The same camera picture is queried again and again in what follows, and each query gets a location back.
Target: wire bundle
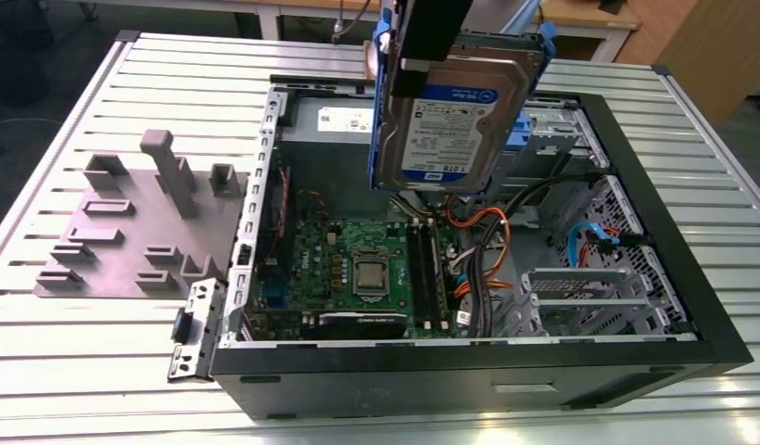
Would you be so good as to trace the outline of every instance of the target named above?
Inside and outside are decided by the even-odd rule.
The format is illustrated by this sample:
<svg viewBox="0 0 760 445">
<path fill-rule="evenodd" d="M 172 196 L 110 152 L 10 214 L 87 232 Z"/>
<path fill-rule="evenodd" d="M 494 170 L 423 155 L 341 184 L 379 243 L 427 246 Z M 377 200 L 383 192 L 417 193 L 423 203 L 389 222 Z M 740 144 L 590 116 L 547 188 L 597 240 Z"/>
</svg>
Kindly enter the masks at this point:
<svg viewBox="0 0 760 445">
<path fill-rule="evenodd" d="M 469 227 L 474 226 L 477 223 L 479 223 L 479 221 L 490 214 L 495 214 L 499 217 L 501 223 L 503 224 L 503 247 L 501 249 L 501 253 L 498 255 L 498 258 L 495 260 L 495 264 L 493 265 L 490 270 L 486 271 L 486 273 L 485 273 L 485 280 L 487 282 L 486 284 L 489 287 L 509 288 L 513 286 L 511 284 L 502 283 L 499 281 L 491 281 L 493 277 L 498 273 L 498 270 L 501 269 L 501 265 L 503 264 L 503 260 L 506 259 L 506 254 L 509 252 L 509 246 L 510 246 L 510 243 L 513 240 L 513 232 L 510 229 L 509 222 L 506 221 L 506 215 L 503 214 L 503 210 L 501 210 L 498 207 L 489 207 L 486 209 L 481 209 L 467 219 L 457 220 L 454 218 L 454 215 L 451 214 L 451 208 L 450 208 L 450 204 L 451 204 L 453 200 L 454 200 L 454 194 L 449 195 L 449 198 L 446 200 L 446 217 L 449 219 L 449 223 L 455 227 L 469 228 Z M 475 248 L 471 248 L 470 252 L 471 252 L 470 254 L 475 253 Z M 461 298 L 467 293 L 470 293 L 470 283 L 467 281 L 465 281 L 454 290 L 454 297 Z"/>
<path fill-rule="evenodd" d="M 326 212 L 326 210 L 329 209 L 329 206 L 326 206 L 325 201 L 322 200 L 322 196 L 319 195 L 319 192 L 317 192 L 315 190 L 299 190 L 297 192 L 297 194 L 301 196 L 303 194 L 310 195 L 315 200 L 317 203 L 319 204 L 319 207 L 322 207 L 322 210 L 315 211 L 313 214 L 314 215 L 322 215 L 325 217 L 329 216 L 329 213 Z"/>
<path fill-rule="evenodd" d="M 279 176 L 280 176 L 280 182 L 283 184 L 283 195 L 280 198 L 279 220 L 276 221 L 276 232 L 275 232 L 275 235 L 272 236 L 272 244 L 270 245 L 270 250 L 267 251 L 267 256 L 262 260 L 260 265 L 264 265 L 267 263 L 267 260 L 270 260 L 270 257 L 272 257 L 272 254 L 276 251 L 276 244 L 279 243 L 279 238 L 280 238 L 280 226 L 283 225 L 283 222 L 286 220 L 286 202 L 287 202 L 287 197 L 289 197 L 289 192 L 290 192 L 290 181 L 289 181 L 289 179 L 286 177 L 286 173 L 283 172 L 283 169 L 280 167 L 279 167 Z"/>
<path fill-rule="evenodd" d="M 602 227 L 602 230 L 609 234 L 611 234 L 613 236 L 618 237 L 621 235 L 621 232 L 614 227 Z M 578 254 L 577 267 L 589 266 L 589 249 L 590 249 L 590 243 L 589 240 L 586 239 L 586 242 L 581 246 L 581 253 Z"/>
<path fill-rule="evenodd" d="M 389 199 L 402 212 L 411 218 L 429 218 L 437 216 L 430 210 L 417 209 L 407 199 L 399 194 L 394 193 Z"/>
<path fill-rule="evenodd" d="M 507 215 L 514 215 L 522 206 L 526 205 L 529 200 L 531 200 L 531 198 L 537 196 L 541 191 L 546 190 L 555 184 L 563 182 L 595 182 L 601 178 L 602 173 L 599 172 L 586 174 L 565 174 L 562 176 L 545 178 L 529 185 L 517 193 L 517 195 L 503 207 L 503 211 L 499 215 L 497 215 L 494 212 L 489 214 L 490 216 L 497 216 L 497 218 L 493 219 L 493 222 L 486 227 L 483 235 L 481 237 L 481 242 L 477 245 L 477 248 L 474 249 L 474 252 L 467 260 L 467 283 L 471 297 L 471 316 L 470 324 L 467 327 L 469 337 L 490 337 L 493 335 L 493 304 L 489 285 L 485 278 L 482 260 L 485 246 L 491 241 L 493 233 L 498 230 L 498 225 L 503 224 L 506 231 L 509 229 Z"/>
</svg>

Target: slotted aluminum table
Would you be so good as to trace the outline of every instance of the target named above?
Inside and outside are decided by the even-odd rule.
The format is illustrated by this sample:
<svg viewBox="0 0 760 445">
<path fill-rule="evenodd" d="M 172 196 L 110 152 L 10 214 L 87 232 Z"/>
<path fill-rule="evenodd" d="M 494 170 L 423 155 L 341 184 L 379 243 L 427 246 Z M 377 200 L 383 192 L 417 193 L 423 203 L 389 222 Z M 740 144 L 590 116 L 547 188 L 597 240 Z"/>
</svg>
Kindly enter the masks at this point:
<svg viewBox="0 0 760 445">
<path fill-rule="evenodd" d="M 216 385 L 166 384 L 179 301 L 31 295 L 88 185 L 91 154 L 150 168 L 140 134 L 164 128 L 192 169 L 224 162 L 250 171 L 268 76 L 282 72 L 359 78 L 363 49 L 158 34 L 110 49 L 0 226 L 0 438 L 758 443 L 760 190 L 678 85 L 649 67 L 555 61 L 541 88 L 607 99 L 752 349 L 756 362 L 724 377 L 603 411 L 259 423 Z"/>
</svg>

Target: green circuit board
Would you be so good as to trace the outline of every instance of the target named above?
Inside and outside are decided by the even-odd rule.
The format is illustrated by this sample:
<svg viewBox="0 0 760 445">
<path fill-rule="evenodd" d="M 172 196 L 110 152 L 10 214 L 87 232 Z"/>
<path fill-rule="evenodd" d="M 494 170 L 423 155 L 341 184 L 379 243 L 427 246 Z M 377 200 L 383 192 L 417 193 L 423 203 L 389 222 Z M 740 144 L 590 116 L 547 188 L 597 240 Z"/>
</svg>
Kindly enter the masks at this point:
<svg viewBox="0 0 760 445">
<path fill-rule="evenodd" d="M 282 311 L 268 312 L 280 321 L 272 324 L 289 327 L 271 328 L 274 339 L 297 339 L 294 317 L 299 313 L 337 311 L 405 314 L 409 321 L 405 337 L 451 336 L 450 329 L 425 329 L 414 322 L 406 231 L 405 222 L 347 220 L 298 223 L 286 304 Z M 442 229 L 439 234 L 445 244 L 451 241 L 449 229 Z M 381 297 L 362 298 L 354 292 L 353 282 L 358 279 L 355 262 L 366 260 L 375 260 L 382 262 L 383 267 L 387 266 L 387 295 Z"/>
</svg>

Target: gray plastic part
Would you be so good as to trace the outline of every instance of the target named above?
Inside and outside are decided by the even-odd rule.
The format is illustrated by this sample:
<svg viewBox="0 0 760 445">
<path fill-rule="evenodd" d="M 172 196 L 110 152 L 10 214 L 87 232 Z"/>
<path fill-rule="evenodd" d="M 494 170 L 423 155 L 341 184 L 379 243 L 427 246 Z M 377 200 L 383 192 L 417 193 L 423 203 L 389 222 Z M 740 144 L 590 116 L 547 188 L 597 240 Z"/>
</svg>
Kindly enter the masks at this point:
<svg viewBox="0 0 760 445">
<path fill-rule="evenodd" d="M 50 251 L 50 256 L 59 263 L 66 262 L 92 262 L 94 252 L 83 243 L 59 243 Z"/>
<path fill-rule="evenodd" d="M 210 187 L 216 197 L 238 197 L 240 195 L 240 182 L 231 164 L 211 165 Z"/>
<path fill-rule="evenodd" d="M 83 211 L 90 215 L 131 215 L 135 207 L 128 199 L 92 199 L 83 204 Z"/>
<path fill-rule="evenodd" d="M 83 287 L 83 277 L 72 269 L 52 267 L 39 273 L 39 286 L 48 290 L 71 290 Z"/>
<path fill-rule="evenodd" d="M 196 191 L 191 197 L 199 215 L 188 220 L 179 218 L 171 198 L 158 188 L 155 174 L 154 170 L 130 170 L 127 174 L 115 176 L 116 191 L 86 190 L 59 244 L 72 241 L 70 233 L 76 229 L 78 236 L 83 234 L 91 238 L 78 239 L 78 242 L 94 253 L 95 261 L 62 264 L 51 257 L 47 262 L 47 269 L 72 266 L 84 280 L 84 286 L 35 286 L 35 295 L 52 298 L 184 299 L 188 284 L 179 273 L 184 254 L 191 255 L 199 264 L 211 256 L 211 266 L 210 269 L 204 267 L 204 271 L 215 273 L 227 270 L 232 237 L 224 234 L 236 232 L 246 174 L 236 173 L 239 196 L 215 197 L 210 187 L 210 168 L 192 172 Z M 134 213 L 91 214 L 83 211 L 87 202 L 106 199 L 128 200 Z M 116 231 L 122 235 L 122 242 L 103 243 L 100 238 L 108 239 L 107 234 L 115 234 Z M 147 248 L 159 249 L 151 252 L 158 254 L 154 257 L 150 255 L 151 260 L 146 256 Z M 167 271 L 175 286 L 142 288 L 135 281 L 138 273 L 150 271 Z"/>
<path fill-rule="evenodd" d="M 124 241 L 124 234 L 115 228 L 74 228 L 67 236 L 70 241 L 90 244 L 120 244 Z"/>
<path fill-rule="evenodd" d="M 116 34 L 116 42 L 135 42 L 140 37 L 142 32 L 135 30 L 120 30 Z"/>
<path fill-rule="evenodd" d="M 83 175 L 95 190 L 119 190 L 116 176 L 126 174 L 127 169 L 115 155 L 94 155 L 83 170 Z"/>
<path fill-rule="evenodd" d="M 207 255 L 204 257 L 204 265 L 199 269 L 194 262 L 194 257 L 190 255 L 184 256 L 184 260 L 182 260 L 182 268 L 179 272 L 179 276 L 184 280 L 184 282 L 190 285 L 195 281 L 206 280 L 207 278 L 220 278 L 222 274 L 218 270 L 218 265 L 211 260 L 211 256 Z"/>
<path fill-rule="evenodd" d="M 172 290 L 178 288 L 178 282 L 168 271 L 138 272 L 135 284 L 143 290 Z"/>
<path fill-rule="evenodd" d="M 179 264 L 182 261 L 176 246 L 146 246 L 143 257 L 150 264 Z"/>
<path fill-rule="evenodd" d="M 191 166 L 187 163 L 186 158 L 176 157 L 175 160 L 178 161 L 179 172 L 182 173 L 182 177 L 184 178 L 184 182 L 191 187 L 191 192 L 195 191 L 195 178 L 194 173 L 191 172 Z M 166 182 L 162 179 L 160 174 L 155 175 L 155 179 L 158 180 L 158 185 L 160 186 L 162 193 L 168 193 L 168 187 L 166 187 Z"/>
<path fill-rule="evenodd" d="M 174 136 L 167 130 L 146 130 L 142 138 L 142 151 L 155 160 L 158 172 L 160 173 L 168 195 L 174 200 L 179 216 L 188 219 L 196 216 L 195 202 L 191 196 L 194 190 L 190 187 L 192 176 L 190 168 L 179 168 L 178 159 L 171 152 Z"/>
</svg>

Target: side panel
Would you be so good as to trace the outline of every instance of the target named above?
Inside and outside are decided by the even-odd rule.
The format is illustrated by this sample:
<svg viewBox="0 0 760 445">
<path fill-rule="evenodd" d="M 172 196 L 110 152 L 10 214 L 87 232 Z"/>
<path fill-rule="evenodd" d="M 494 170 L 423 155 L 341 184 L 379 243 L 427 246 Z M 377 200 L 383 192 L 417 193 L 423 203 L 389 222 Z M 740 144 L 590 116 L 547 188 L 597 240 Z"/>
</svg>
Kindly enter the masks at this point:
<svg viewBox="0 0 760 445">
<path fill-rule="evenodd" d="M 689 374 L 681 366 L 658 369 L 603 366 L 220 375 L 216 382 L 254 419 L 362 417 L 613 406 Z"/>
<path fill-rule="evenodd" d="M 692 327 L 710 345 L 717 361 L 726 363 L 712 373 L 717 375 L 752 362 L 752 355 L 605 99 L 599 95 L 577 96 L 586 109 L 586 117 L 605 147 L 617 177 L 633 202 L 633 208 L 654 241 L 654 250 L 666 268 L 668 278 L 693 321 Z"/>
</svg>

